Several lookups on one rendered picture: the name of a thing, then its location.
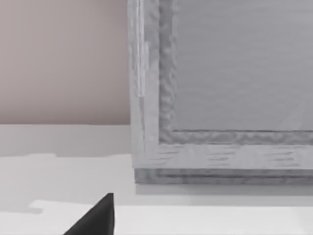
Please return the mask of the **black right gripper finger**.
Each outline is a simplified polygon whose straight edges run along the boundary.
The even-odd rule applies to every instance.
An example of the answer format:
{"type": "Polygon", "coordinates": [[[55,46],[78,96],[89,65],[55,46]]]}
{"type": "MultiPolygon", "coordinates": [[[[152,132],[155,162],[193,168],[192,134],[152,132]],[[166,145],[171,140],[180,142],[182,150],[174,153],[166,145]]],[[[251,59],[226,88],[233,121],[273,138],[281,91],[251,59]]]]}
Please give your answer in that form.
{"type": "Polygon", "coordinates": [[[107,193],[63,235],[114,235],[114,194],[107,193]]]}

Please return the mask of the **grey wooden cabinet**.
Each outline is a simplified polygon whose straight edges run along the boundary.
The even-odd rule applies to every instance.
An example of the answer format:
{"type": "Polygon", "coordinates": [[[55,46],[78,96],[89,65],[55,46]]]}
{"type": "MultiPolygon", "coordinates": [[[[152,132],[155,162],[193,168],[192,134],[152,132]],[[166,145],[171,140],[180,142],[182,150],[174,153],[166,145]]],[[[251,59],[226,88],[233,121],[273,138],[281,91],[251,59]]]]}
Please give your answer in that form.
{"type": "Polygon", "coordinates": [[[313,185],[313,0],[128,0],[137,184],[313,185]]]}

